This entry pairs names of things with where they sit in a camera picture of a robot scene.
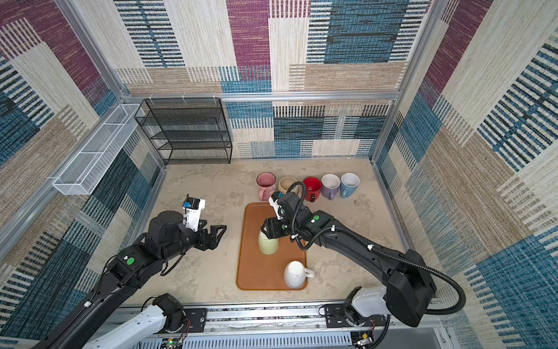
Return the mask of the light green mug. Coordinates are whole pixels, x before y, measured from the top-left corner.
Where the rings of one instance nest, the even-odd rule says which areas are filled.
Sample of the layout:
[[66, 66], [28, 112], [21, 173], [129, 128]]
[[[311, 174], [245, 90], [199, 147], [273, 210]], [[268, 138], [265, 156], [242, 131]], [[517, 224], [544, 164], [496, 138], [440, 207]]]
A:
[[278, 251], [279, 240], [276, 238], [267, 238], [263, 232], [260, 232], [258, 235], [258, 245], [261, 253], [265, 255], [272, 255]]

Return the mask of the cream marbled mug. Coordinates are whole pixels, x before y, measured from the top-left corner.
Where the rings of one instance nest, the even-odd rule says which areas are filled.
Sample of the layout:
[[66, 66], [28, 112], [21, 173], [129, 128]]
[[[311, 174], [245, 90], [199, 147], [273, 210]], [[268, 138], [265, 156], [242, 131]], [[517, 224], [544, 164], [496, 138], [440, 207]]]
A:
[[294, 177], [289, 177], [289, 176], [287, 176], [287, 177], [282, 177], [282, 178], [279, 180], [278, 189], [279, 189], [279, 191], [280, 191], [283, 195], [285, 195], [285, 194], [287, 194], [289, 188], [290, 188], [293, 184], [295, 184], [296, 182], [297, 182], [297, 179], [294, 178]]

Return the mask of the orange plastic tray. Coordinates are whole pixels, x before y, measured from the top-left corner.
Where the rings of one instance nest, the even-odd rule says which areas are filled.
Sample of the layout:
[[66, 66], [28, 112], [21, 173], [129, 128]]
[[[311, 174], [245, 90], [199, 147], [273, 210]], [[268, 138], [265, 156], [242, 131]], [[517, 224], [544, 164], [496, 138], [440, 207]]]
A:
[[289, 238], [277, 240], [278, 250], [274, 254], [261, 252], [258, 237], [260, 228], [267, 218], [275, 215], [273, 208], [264, 202], [246, 206], [241, 235], [236, 283], [244, 291], [283, 291], [289, 287], [284, 281], [286, 266], [293, 261], [307, 264], [306, 253]]

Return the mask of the pink ghost pattern mug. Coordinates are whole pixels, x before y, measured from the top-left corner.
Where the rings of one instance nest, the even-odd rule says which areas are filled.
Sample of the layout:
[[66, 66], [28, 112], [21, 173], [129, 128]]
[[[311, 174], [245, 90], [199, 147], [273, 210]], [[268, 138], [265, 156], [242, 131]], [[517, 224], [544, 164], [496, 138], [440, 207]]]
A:
[[276, 176], [271, 172], [263, 172], [257, 176], [259, 200], [266, 202], [276, 191]]

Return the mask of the white mug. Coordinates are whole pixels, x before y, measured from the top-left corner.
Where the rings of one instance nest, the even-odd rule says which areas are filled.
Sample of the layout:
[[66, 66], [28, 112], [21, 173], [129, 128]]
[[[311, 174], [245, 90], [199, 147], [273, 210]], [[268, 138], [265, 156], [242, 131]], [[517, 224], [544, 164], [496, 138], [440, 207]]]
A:
[[306, 268], [299, 261], [290, 262], [285, 270], [283, 279], [289, 289], [302, 289], [307, 279], [315, 277], [316, 273], [313, 270]]

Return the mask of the red mug black handle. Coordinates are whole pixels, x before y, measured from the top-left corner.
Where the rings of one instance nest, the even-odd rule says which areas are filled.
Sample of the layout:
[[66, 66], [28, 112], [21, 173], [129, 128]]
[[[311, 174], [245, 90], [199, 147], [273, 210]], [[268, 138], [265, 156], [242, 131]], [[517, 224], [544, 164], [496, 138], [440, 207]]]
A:
[[305, 200], [315, 202], [321, 194], [321, 180], [317, 177], [309, 176], [303, 180], [303, 183], [306, 186]]

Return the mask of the purple mug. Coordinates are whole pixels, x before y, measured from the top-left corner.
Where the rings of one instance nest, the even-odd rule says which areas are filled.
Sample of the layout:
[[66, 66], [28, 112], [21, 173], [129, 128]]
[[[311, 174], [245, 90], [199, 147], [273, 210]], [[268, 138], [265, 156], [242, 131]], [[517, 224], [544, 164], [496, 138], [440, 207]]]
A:
[[321, 179], [321, 195], [333, 201], [341, 186], [340, 178], [335, 174], [325, 174]]

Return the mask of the blue mug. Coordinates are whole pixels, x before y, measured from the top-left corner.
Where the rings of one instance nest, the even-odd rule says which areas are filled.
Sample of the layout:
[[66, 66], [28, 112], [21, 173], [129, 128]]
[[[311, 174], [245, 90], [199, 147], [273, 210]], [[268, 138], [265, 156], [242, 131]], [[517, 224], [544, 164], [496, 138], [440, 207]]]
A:
[[356, 192], [360, 185], [360, 178], [354, 173], [345, 173], [341, 176], [340, 193], [342, 198], [348, 198]]

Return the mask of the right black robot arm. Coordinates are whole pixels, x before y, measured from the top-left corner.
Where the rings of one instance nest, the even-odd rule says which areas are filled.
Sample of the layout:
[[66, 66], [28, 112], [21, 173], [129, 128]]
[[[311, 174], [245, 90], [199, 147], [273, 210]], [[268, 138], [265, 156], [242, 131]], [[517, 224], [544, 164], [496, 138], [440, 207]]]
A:
[[[304, 252], [314, 246], [333, 250], [381, 282], [378, 289], [358, 286], [345, 299], [344, 318], [353, 327], [362, 326], [370, 317], [388, 315], [409, 327], [418, 327], [424, 315], [451, 315], [465, 307], [466, 294], [459, 283], [427, 266], [418, 252], [392, 250], [357, 234], [327, 212], [311, 212], [291, 188], [286, 193], [272, 193], [268, 202], [275, 215], [261, 227], [267, 238], [287, 237]], [[456, 291], [454, 305], [430, 308], [437, 292], [435, 279]]]

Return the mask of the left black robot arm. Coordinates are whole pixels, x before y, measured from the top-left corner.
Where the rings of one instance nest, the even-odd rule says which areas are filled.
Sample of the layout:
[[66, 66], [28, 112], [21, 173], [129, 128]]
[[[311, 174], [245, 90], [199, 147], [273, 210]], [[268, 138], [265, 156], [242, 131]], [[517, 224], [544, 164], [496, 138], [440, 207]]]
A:
[[197, 224], [197, 231], [185, 227], [183, 214], [164, 211], [153, 218], [146, 233], [109, 261], [94, 289], [35, 348], [82, 348], [112, 313], [142, 288], [152, 276], [167, 275], [168, 263], [188, 250], [214, 250], [227, 230], [226, 225]]

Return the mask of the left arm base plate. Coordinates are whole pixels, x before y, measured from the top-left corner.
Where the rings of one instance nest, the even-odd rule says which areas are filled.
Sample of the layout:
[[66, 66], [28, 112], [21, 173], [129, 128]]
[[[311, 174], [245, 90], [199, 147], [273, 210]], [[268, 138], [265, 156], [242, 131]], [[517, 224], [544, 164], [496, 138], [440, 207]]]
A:
[[184, 308], [179, 312], [178, 334], [203, 333], [206, 326], [207, 308]]

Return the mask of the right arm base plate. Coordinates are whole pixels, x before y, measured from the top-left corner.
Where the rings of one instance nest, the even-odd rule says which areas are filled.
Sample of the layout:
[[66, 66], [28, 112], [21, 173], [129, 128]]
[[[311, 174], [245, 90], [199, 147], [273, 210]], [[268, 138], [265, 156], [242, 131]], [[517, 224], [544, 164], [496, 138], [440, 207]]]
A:
[[328, 303], [321, 305], [318, 308], [318, 314], [325, 318], [327, 328], [342, 328], [342, 327], [372, 327], [374, 324], [378, 327], [383, 327], [386, 322], [386, 316], [375, 315], [371, 318], [365, 319], [362, 323], [352, 323], [345, 315], [344, 307], [341, 303]]

